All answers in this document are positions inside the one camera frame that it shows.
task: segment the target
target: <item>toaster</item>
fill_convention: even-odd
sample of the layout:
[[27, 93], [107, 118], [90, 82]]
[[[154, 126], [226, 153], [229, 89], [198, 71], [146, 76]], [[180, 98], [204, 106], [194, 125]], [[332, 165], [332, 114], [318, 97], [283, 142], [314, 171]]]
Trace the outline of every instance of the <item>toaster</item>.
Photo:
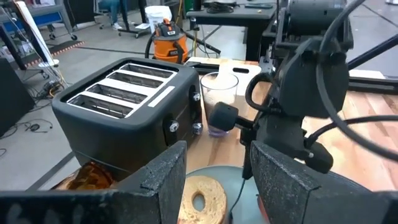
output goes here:
[[57, 94], [52, 109], [80, 165], [99, 163], [120, 181], [177, 141], [195, 140], [200, 96], [193, 68], [124, 58]]

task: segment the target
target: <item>blue plate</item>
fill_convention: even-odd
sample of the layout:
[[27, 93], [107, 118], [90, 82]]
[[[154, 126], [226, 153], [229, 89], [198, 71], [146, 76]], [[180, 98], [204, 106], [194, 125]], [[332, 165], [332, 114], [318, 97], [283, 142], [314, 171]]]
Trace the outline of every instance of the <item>blue plate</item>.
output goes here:
[[[242, 170], [243, 168], [234, 166], [208, 166], [190, 172], [187, 177], [204, 175], [217, 180], [225, 190], [228, 213], [242, 186]], [[254, 179], [247, 180], [244, 184], [242, 196], [233, 209], [233, 224], [268, 224], [261, 216], [257, 205], [257, 194], [258, 190]], [[201, 199], [195, 199], [193, 206], [195, 208], [203, 208], [203, 202]]]

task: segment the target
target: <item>floor mat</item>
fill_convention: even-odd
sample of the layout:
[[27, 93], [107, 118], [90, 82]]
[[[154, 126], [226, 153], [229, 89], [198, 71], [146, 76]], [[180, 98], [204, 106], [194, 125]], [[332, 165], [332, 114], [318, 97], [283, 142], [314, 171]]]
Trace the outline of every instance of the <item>floor mat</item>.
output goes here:
[[[50, 50], [52, 56], [56, 56], [56, 55], [58, 55], [60, 53], [63, 53], [65, 51], [67, 51], [67, 50], [70, 50], [70, 49], [72, 49], [74, 47], [81, 46], [83, 44], [84, 44], [83, 41], [69, 40], [69, 41], [66, 41], [66, 42], [64, 42], [62, 44], [55, 45], [55, 46], [49, 48], [49, 50]], [[33, 65], [35, 65], [37, 63], [40, 63], [41, 61], [42, 60], [39, 58], [39, 56], [37, 54], [31, 54], [31, 55], [28, 55], [26, 57], [22, 57], [22, 62], [25, 64], [26, 67], [33, 66]], [[19, 69], [17, 63], [15, 63], [15, 62], [12, 62], [11, 66], [14, 69]]]

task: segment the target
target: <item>bagel half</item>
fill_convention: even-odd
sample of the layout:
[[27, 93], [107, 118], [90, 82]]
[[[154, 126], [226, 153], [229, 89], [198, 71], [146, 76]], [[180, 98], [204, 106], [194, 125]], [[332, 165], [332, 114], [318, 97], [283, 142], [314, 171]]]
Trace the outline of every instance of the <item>bagel half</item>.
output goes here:
[[[198, 211], [193, 206], [197, 195], [205, 199], [205, 207]], [[180, 213], [179, 224], [222, 224], [227, 208], [223, 186], [210, 177], [192, 176], [186, 179]]]

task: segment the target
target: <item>person's leg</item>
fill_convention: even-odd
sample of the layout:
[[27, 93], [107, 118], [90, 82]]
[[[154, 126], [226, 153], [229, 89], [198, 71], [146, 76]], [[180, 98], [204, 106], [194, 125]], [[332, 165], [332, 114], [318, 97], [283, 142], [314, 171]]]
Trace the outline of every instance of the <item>person's leg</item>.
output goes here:
[[98, 4], [98, 6], [99, 8], [109, 10], [109, 13], [111, 14], [112, 24], [115, 27], [115, 25], [118, 24], [119, 0], [102, 0]]
[[128, 13], [128, 9], [127, 9], [127, 0], [123, 0], [123, 7], [124, 7], [124, 10], [125, 10], [125, 12], [126, 12], [126, 14]]

